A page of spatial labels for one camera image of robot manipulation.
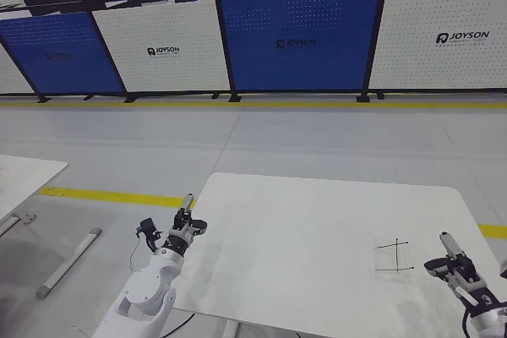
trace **white desk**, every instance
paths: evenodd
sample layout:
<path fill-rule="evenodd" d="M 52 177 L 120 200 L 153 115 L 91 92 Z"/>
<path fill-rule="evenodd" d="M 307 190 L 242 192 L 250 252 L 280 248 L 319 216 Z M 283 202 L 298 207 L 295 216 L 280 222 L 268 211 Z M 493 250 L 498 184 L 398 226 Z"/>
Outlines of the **white desk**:
<path fill-rule="evenodd" d="M 30 196 L 62 172 L 66 166 L 68 166 L 66 162 L 0 155 L 0 236 L 20 221 L 20 216 L 12 215 L 12 213 Z M 38 298 L 46 297 L 100 233 L 101 229 L 92 229 L 90 234 L 76 248 L 74 256 L 65 259 L 40 287 L 36 293 Z"/>
<path fill-rule="evenodd" d="M 0 155 L 0 223 L 68 163 Z"/>
<path fill-rule="evenodd" d="M 464 308 L 423 264 L 450 232 L 500 301 L 507 281 L 453 188 L 213 174 L 175 308 L 326 337 L 460 337 Z M 396 238 L 401 264 L 375 271 Z M 470 333 L 473 328 L 468 325 Z"/>

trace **wire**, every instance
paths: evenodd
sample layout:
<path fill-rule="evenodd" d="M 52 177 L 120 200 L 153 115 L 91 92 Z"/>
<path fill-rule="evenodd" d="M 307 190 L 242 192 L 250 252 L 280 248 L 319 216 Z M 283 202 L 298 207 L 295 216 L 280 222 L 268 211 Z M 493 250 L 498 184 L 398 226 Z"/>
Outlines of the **wire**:
<path fill-rule="evenodd" d="M 163 337 L 161 338 L 167 338 L 169 335 L 172 335 L 173 333 L 177 332 L 178 330 L 180 330 L 184 325 L 186 325 L 190 320 L 192 320 L 192 318 L 195 316 L 195 313 L 192 314 L 191 316 L 189 316 L 188 319 L 186 319 L 186 321 L 182 324 L 180 324 L 179 326 L 177 326 L 177 328 L 175 328 L 173 331 L 169 332 L 168 334 L 164 335 Z"/>
<path fill-rule="evenodd" d="M 466 325 L 467 317 L 469 315 L 470 315 L 470 311 L 468 309 L 466 309 L 466 311 L 464 312 L 464 318 L 462 318 L 462 330 L 464 331 L 464 336 L 466 338 L 470 338 L 470 334 L 467 333 L 467 325 Z"/>
<path fill-rule="evenodd" d="M 132 251 L 132 254 L 129 255 L 129 269 L 134 272 L 135 268 L 134 268 L 134 264 L 132 263 L 132 258 L 134 257 L 134 254 L 135 254 L 135 250 L 137 250 L 137 247 L 139 246 L 139 242 L 141 241 L 141 239 L 139 238 L 137 240 L 137 245 L 135 245 L 135 249 Z"/>

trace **blue panel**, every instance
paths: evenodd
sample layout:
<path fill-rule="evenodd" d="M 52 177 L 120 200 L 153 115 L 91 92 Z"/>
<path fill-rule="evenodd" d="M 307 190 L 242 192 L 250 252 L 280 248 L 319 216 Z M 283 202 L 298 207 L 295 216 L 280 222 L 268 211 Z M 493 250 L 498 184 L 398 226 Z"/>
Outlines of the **blue panel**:
<path fill-rule="evenodd" d="M 237 90 L 363 87 L 377 0 L 222 0 Z"/>
<path fill-rule="evenodd" d="M 87 13 L 0 20 L 0 34 L 41 93 L 122 91 Z"/>

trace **table leg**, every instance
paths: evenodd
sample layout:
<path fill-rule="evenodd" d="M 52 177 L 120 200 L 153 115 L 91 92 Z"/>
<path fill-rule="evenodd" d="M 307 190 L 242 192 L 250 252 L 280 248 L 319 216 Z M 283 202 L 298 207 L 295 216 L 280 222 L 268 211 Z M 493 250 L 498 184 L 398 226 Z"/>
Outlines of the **table leg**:
<path fill-rule="evenodd" d="M 7 220 L 0 223 L 0 237 L 9 230 L 10 227 L 14 226 L 15 223 L 20 221 L 20 218 L 16 215 L 10 216 Z"/>
<path fill-rule="evenodd" d="M 51 289 L 60 281 L 60 279 L 68 272 L 69 268 L 72 267 L 72 265 L 77 261 L 77 259 L 83 254 L 83 252 L 94 242 L 95 238 L 98 237 L 99 234 L 101 234 L 102 230 L 98 227 L 95 227 L 90 231 L 88 236 L 86 236 L 79 244 L 79 246 L 75 249 L 74 255 L 64 261 L 60 266 L 58 266 L 58 269 L 54 271 L 54 273 L 49 277 L 49 279 L 40 286 L 40 289 L 35 293 L 35 296 L 38 299 L 45 298 L 49 292 L 51 292 Z"/>
<path fill-rule="evenodd" d="M 221 338 L 238 338 L 242 326 L 243 324 L 241 322 L 227 320 L 226 328 L 223 330 L 223 336 Z"/>

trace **panel foot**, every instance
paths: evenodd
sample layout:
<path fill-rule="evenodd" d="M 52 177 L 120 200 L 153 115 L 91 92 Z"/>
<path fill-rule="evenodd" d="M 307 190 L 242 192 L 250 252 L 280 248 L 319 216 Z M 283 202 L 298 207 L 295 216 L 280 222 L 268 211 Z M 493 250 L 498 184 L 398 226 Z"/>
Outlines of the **panel foot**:
<path fill-rule="evenodd" d="M 368 96 L 368 95 L 357 96 L 357 102 L 359 102 L 359 103 L 368 103 L 368 102 L 370 102 L 370 96 Z"/>
<path fill-rule="evenodd" d="M 239 96 L 237 94 L 231 94 L 231 99 L 229 99 L 229 102 L 240 102 L 242 98 L 242 96 Z"/>
<path fill-rule="evenodd" d="M 18 221 L 19 217 L 17 215 L 11 215 L 11 217 L 9 217 L 7 220 L 0 223 L 0 237 Z"/>
<path fill-rule="evenodd" d="M 126 96 L 126 101 L 124 101 L 124 103 L 134 103 L 135 100 L 137 100 L 136 96 L 128 95 L 128 96 Z"/>
<path fill-rule="evenodd" d="M 38 299 L 43 299 L 47 297 L 49 292 L 51 292 L 52 288 L 60 281 L 60 279 L 66 275 L 69 268 L 79 259 L 81 254 L 94 242 L 95 238 L 100 235 L 102 230 L 100 228 L 95 227 L 90 231 L 90 233 L 84 238 L 83 242 L 79 244 L 79 246 L 75 249 L 74 255 L 63 262 L 58 269 L 54 271 L 54 273 L 49 277 L 49 279 L 40 287 L 40 289 L 35 293 L 35 296 Z"/>
<path fill-rule="evenodd" d="M 48 97 L 45 96 L 39 96 L 39 99 L 40 100 L 37 103 L 45 103 L 50 100 Z"/>

